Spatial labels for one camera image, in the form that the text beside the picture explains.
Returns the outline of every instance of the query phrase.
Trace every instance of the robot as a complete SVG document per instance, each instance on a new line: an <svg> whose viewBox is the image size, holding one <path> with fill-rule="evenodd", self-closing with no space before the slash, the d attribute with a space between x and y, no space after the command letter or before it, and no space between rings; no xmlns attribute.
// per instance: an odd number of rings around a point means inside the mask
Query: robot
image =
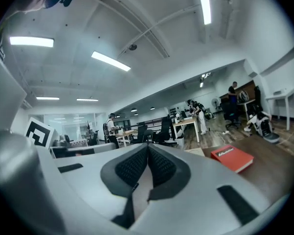
<svg viewBox="0 0 294 235"><path fill-rule="evenodd" d="M250 131L249 128L252 124L257 132L257 134L263 137L266 141L270 143L278 143L279 135L273 132L272 124L270 121L271 116L262 111L262 109L254 105L253 107L254 114L250 115L250 120L247 122L247 127L244 128L245 131Z"/></svg>
<svg viewBox="0 0 294 235"><path fill-rule="evenodd" d="M177 113L175 114L174 121L175 121L175 123L179 123L179 122L181 122L181 115L180 115L179 112L177 112Z"/></svg>

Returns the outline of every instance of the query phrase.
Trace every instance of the white desk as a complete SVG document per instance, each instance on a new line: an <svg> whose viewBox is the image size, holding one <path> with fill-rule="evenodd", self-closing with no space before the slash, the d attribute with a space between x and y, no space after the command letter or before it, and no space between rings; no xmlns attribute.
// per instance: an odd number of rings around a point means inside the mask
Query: white desk
<svg viewBox="0 0 294 235"><path fill-rule="evenodd" d="M245 102L245 103L237 104L237 105L244 105L244 106L245 106L245 111L246 111L247 121L249 121L249 115L248 115L248 113L247 113L247 111L248 111L248 110L247 110L247 104L249 104L249 103L251 103L251 102L253 102L253 101L255 101L255 99L250 100L250 101Z"/></svg>
<svg viewBox="0 0 294 235"><path fill-rule="evenodd" d="M199 134L198 134L199 130L198 130L197 118L196 118L196 117L194 117L194 118L192 118L192 119L185 120L185 121L183 121L183 122L174 123L174 124L173 124L173 127L174 127L175 137L177 138L176 127L177 127L177 126L186 125L186 124L194 124L194 125L195 125L196 136L197 136L197 142L199 143Z"/></svg>
<svg viewBox="0 0 294 235"><path fill-rule="evenodd" d="M285 100L285 104L286 104L286 117L287 117L287 131L289 131L290 128L290 114L289 114L289 102L288 102L288 98L294 94L294 89L290 89L285 91L282 94L279 95L271 95L271 96L267 96L265 98L265 100L268 103L268 110L269 110L269 114L271 115L271 109L270 109L270 105L269 105L269 100L278 100L278 99L284 99Z"/></svg>
<svg viewBox="0 0 294 235"><path fill-rule="evenodd" d="M116 136L116 139L123 139L124 146L126 147L127 145L126 145L125 137L127 137L127 136L129 136L129 135L131 135L133 133L136 133L136 132L138 132L138 130L124 131L123 133L118 133L115 136Z"/></svg>

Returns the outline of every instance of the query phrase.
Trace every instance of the box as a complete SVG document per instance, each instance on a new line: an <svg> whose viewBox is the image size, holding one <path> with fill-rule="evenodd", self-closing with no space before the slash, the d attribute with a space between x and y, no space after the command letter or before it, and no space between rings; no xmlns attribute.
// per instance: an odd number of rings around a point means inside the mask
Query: box
<svg viewBox="0 0 294 235"><path fill-rule="evenodd" d="M28 121L24 135L29 137L35 145L44 146L49 149L55 140L59 139L57 131L33 117Z"/></svg>
<svg viewBox="0 0 294 235"><path fill-rule="evenodd" d="M211 152L211 158L221 162L227 168L236 173L247 168L253 163L254 157L250 154L232 146L226 145Z"/></svg>

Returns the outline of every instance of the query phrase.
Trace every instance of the backpack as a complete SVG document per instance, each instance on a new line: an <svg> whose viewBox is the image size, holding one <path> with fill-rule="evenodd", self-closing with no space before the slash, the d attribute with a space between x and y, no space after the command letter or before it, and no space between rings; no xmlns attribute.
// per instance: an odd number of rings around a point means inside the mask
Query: backpack
<svg viewBox="0 0 294 235"><path fill-rule="evenodd" d="M112 119L109 119L106 123L103 124L103 133L105 136L109 136L110 135L110 132L109 132L109 129L108 129L108 125L107 123L109 121L112 121Z"/></svg>
<svg viewBox="0 0 294 235"><path fill-rule="evenodd" d="M198 103L198 106L200 110L202 110L204 113L206 112L205 107L201 103Z"/></svg>

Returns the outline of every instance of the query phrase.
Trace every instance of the office chair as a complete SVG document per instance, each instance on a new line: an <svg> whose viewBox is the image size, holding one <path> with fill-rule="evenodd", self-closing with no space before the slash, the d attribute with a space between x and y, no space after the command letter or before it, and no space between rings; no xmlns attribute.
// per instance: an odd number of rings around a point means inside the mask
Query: office chair
<svg viewBox="0 0 294 235"><path fill-rule="evenodd" d="M171 120L168 117L162 118L161 131L155 134L153 141L163 144L169 140L171 138L169 133L170 126Z"/></svg>
<svg viewBox="0 0 294 235"><path fill-rule="evenodd" d="M226 102L226 103L221 103L220 106L223 110L224 119L230 121L229 124L225 125L225 128L228 130L229 127L235 126L236 129L238 129L237 124L241 124L241 122L238 121L236 105L230 102Z"/></svg>
<svg viewBox="0 0 294 235"><path fill-rule="evenodd" d="M143 122L138 124L138 134L137 139L131 140L131 143L142 143L143 141L143 134L145 133L145 130L147 130L148 126L145 125Z"/></svg>
<svg viewBox="0 0 294 235"><path fill-rule="evenodd" d="M181 116L182 116L182 118L186 118L187 117L185 111L181 111Z"/></svg>

